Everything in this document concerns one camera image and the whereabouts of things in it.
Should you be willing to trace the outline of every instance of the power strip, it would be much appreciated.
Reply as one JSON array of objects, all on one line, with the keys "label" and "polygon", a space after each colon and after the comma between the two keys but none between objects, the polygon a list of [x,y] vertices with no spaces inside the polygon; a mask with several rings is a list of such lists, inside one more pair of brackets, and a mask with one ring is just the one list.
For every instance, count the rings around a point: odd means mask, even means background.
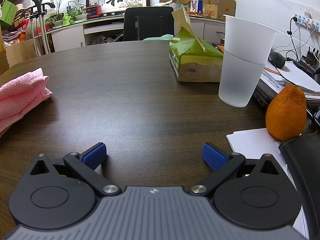
[{"label": "power strip", "polygon": [[298,23],[301,23],[301,25],[307,27],[307,24],[309,25],[308,28],[311,30],[316,29],[317,32],[320,32],[320,21],[315,19],[310,19],[308,17],[305,17],[303,15],[294,14],[295,17],[298,19]]}]

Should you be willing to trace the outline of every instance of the white planter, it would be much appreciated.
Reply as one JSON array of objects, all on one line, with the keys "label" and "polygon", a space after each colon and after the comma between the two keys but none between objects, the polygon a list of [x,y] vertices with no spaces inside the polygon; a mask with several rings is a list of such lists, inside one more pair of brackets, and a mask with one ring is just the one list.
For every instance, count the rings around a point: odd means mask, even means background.
[{"label": "white planter", "polygon": [[58,26],[63,24],[63,20],[54,22],[53,24],[54,24],[55,27],[58,27]]},{"label": "white planter", "polygon": [[84,20],[87,18],[87,13],[86,14],[81,14],[81,15],[78,15],[76,16],[76,21],[80,21],[80,20]]}]

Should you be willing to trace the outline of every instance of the black leather notebook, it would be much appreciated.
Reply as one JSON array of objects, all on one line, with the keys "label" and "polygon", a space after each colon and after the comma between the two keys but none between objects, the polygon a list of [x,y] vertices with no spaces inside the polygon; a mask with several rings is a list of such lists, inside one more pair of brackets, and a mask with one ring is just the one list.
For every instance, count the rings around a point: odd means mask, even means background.
[{"label": "black leather notebook", "polygon": [[320,234],[320,134],[300,135],[279,146],[306,213],[310,239]]}]

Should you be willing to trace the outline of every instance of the cabinet door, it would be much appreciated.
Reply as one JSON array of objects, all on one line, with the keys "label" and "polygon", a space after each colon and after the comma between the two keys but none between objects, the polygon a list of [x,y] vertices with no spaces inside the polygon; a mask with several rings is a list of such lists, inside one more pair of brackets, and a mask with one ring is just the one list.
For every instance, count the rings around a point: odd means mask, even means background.
[{"label": "cabinet door", "polygon": [[205,41],[219,42],[224,39],[226,30],[225,23],[217,23],[212,21],[205,21],[203,30],[203,39]]},{"label": "cabinet door", "polygon": [[83,25],[52,33],[56,52],[85,46]]},{"label": "cabinet door", "polygon": [[203,28],[204,28],[204,20],[196,20],[196,19],[190,19],[191,20],[191,26],[194,31],[194,33],[200,38],[203,38]]}]

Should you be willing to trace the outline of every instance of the wooden table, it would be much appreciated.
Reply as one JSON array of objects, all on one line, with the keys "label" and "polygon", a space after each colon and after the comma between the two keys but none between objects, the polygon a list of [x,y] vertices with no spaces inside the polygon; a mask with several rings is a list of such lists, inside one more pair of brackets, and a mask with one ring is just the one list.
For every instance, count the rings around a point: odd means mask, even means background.
[{"label": "wooden table", "polygon": [[39,153],[61,158],[104,142],[109,158],[96,171],[126,185],[183,185],[211,172],[203,143],[227,152],[226,135],[265,127],[255,100],[236,108],[218,83],[180,83],[168,41],[130,41],[65,50],[15,65],[0,86],[42,68],[53,95],[0,138],[0,237],[14,228],[8,197]]}]

